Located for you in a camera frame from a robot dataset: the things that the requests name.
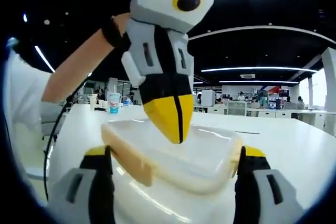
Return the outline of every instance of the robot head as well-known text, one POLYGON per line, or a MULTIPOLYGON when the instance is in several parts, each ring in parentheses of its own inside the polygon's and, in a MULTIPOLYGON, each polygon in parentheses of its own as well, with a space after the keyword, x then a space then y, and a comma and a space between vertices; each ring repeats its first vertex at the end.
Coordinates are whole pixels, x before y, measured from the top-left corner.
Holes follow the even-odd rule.
POLYGON ((131 15, 137 21, 187 33, 209 11, 214 0, 132 0, 131 15))

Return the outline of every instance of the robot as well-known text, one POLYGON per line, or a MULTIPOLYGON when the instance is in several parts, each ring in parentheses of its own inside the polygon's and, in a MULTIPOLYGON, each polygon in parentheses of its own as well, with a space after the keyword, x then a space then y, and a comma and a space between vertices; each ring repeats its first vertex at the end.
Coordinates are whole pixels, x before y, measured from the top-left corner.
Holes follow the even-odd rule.
POLYGON ((186 34, 214 0, 132 0, 126 28, 130 48, 122 64, 154 125, 174 144, 187 137, 193 95, 188 76, 192 56, 186 34))

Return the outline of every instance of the black wristband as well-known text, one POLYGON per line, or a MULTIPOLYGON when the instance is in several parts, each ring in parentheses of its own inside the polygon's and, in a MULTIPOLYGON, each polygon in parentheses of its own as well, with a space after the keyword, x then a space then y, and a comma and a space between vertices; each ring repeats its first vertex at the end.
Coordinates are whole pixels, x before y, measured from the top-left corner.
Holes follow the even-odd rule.
POLYGON ((116 24, 114 23, 112 19, 109 20, 105 25, 103 25, 103 27, 101 28, 101 31, 106 41, 112 47, 116 48, 121 45, 122 37, 120 35, 120 32, 116 24))

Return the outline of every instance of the plastic food container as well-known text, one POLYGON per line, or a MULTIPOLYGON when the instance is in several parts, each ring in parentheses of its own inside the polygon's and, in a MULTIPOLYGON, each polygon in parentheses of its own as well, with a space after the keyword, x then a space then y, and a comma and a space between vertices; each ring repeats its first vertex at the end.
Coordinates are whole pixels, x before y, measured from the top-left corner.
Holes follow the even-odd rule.
POLYGON ((107 122, 102 138, 113 150, 116 211, 135 223, 205 223, 242 146, 233 131, 193 124, 172 144, 148 119, 107 122))

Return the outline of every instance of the yellow beak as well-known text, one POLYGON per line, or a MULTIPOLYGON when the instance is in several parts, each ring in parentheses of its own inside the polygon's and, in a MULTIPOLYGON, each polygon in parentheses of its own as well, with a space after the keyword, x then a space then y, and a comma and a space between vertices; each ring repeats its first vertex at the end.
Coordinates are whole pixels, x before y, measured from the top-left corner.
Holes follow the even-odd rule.
POLYGON ((154 99, 143 105, 154 125, 173 144, 185 141, 193 115, 192 94, 154 99))

